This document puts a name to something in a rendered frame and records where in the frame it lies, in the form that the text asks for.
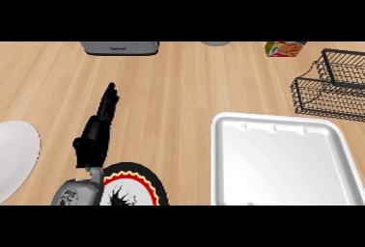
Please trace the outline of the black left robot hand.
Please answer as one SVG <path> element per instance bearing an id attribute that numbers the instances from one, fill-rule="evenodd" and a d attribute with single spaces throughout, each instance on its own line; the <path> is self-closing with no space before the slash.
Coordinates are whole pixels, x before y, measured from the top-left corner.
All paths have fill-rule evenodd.
<path id="1" fill-rule="evenodd" d="M 118 99 L 115 84 L 109 83 L 102 95 L 97 114 L 90 117 L 82 134 L 72 141 L 76 155 L 76 168 L 100 167 L 105 162 L 109 129 Z"/>

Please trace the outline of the white plastic tray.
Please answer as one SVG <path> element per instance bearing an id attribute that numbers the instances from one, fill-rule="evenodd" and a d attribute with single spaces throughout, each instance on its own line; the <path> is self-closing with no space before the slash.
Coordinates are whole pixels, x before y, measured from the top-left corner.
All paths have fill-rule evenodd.
<path id="1" fill-rule="evenodd" d="M 328 121 L 220 113 L 211 124 L 214 206 L 365 206 L 344 135 Z"/>

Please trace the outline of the white plate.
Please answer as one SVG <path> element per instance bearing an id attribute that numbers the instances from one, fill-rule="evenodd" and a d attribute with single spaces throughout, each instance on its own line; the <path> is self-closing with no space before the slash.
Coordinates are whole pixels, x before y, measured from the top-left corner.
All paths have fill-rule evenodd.
<path id="1" fill-rule="evenodd" d="M 39 134 L 31 123 L 0 123 L 0 204 L 13 196 L 32 172 L 39 154 Z"/>

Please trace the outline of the black red patterned plate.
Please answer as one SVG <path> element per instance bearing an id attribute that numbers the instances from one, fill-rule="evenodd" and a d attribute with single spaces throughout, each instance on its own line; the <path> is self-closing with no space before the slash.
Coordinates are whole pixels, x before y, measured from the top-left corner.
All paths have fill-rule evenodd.
<path id="1" fill-rule="evenodd" d="M 103 169 L 102 206 L 167 206 L 162 182 L 136 162 L 119 162 Z"/>

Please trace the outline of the grey appliance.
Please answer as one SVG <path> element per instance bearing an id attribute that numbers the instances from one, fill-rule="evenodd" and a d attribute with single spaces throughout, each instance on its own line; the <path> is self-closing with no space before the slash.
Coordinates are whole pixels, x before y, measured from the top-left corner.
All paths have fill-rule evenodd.
<path id="1" fill-rule="evenodd" d="M 81 46 L 90 55 L 137 56 L 158 52 L 158 41 L 82 41 Z"/>

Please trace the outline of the colourful printed box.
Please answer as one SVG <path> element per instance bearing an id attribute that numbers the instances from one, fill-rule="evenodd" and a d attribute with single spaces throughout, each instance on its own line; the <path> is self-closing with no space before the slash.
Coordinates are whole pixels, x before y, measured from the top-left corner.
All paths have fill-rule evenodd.
<path id="1" fill-rule="evenodd" d="M 264 45 L 264 54 L 267 57 L 295 57 L 304 45 L 304 41 L 269 41 Z"/>

